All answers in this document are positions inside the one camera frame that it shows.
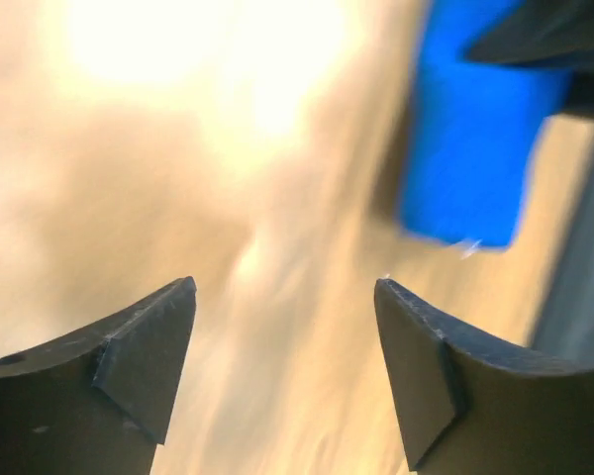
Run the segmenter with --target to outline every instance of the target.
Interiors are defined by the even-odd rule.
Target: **wooden table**
[[[523,341],[594,136],[551,121],[510,251],[404,237],[424,3],[0,1],[0,355],[191,274],[153,474],[407,473],[375,279]]]

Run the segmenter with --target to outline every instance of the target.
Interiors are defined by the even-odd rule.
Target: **wood grain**
[[[594,137],[551,121],[508,252],[405,237],[391,209],[424,8],[0,1],[0,355],[190,274],[154,475],[407,473],[375,279],[523,341]]]

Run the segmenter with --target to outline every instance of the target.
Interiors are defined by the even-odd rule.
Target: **wooden surface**
[[[153,474],[407,473],[375,279],[524,340],[594,135],[552,121],[510,251],[405,238],[390,215],[423,9],[1,0],[0,355],[190,274]]]

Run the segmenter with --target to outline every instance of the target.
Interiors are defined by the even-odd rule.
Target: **blue object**
[[[436,0],[420,49],[400,218],[446,244],[510,245],[528,159],[570,73],[483,65],[464,50],[521,2]]]

